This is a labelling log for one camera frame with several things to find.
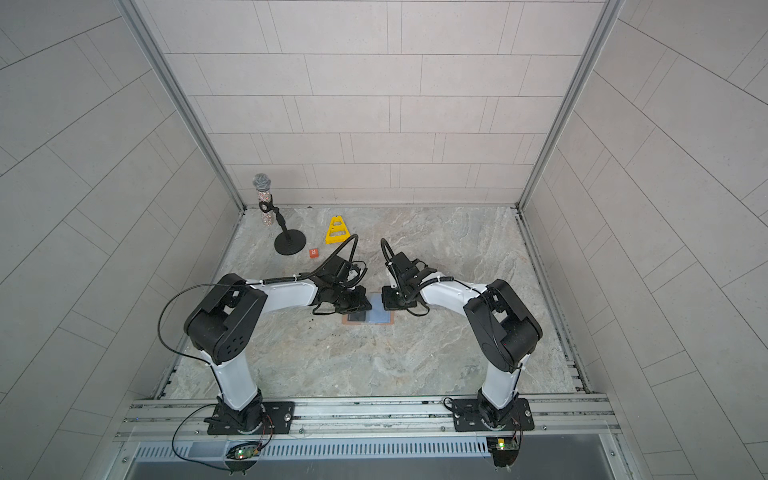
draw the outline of microphone head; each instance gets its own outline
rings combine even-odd
[[[270,189],[271,184],[272,181],[266,174],[257,174],[253,178],[253,186],[256,187],[259,192],[266,192]]]

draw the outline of tiled wall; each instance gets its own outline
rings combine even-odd
[[[648,478],[768,474],[766,31],[768,2],[627,0],[525,209]]]
[[[0,2],[0,477],[80,478],[238,215],[112,2]]]
[[[510,204],[599,2],[137,0],[247,204]]]

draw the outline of glittery microphone handle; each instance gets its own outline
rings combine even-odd
[[[259,202],[268,202],[272,199],[270,192],[259,192]],[[264,225],[272,224],[272,212],[261,213],[261,220],[264,220]]]

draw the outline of yellow triangular object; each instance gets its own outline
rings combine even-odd
[[[331,224],[328,226],[326,243],[341,243],[349,238],[349,230],[344,224],[344,219],[339,215],[331,218]]]

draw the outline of round black base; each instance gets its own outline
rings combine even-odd
[[[295,255],[303,250],[306,245],[306,237],[298,230],[288,230],[290,240],[285,233],[281,233],[275,239],[275,250],[280,255]]]

